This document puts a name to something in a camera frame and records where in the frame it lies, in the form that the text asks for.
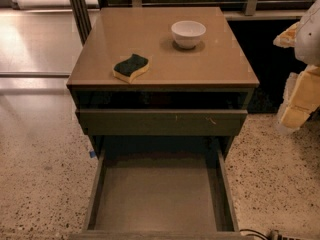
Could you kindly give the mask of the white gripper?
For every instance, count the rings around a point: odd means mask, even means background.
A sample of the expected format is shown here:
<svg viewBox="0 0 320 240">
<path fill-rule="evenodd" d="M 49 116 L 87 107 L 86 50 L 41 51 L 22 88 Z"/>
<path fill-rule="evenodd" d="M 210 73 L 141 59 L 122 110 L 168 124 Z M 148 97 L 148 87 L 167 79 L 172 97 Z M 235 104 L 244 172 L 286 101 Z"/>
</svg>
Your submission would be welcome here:
<svg viewBox="0 0 320 240">
<path fill-rule="evenodd" d="M 292 134 L 320 106 L 320 0 L 312 4 L 299 23 L 277 35 L 273 44 L 281 48 L 295 46 L 295 57 L 309 64 L 299 74 L 289 74 L 277 112 L 277 130 Z"/>
</svg>

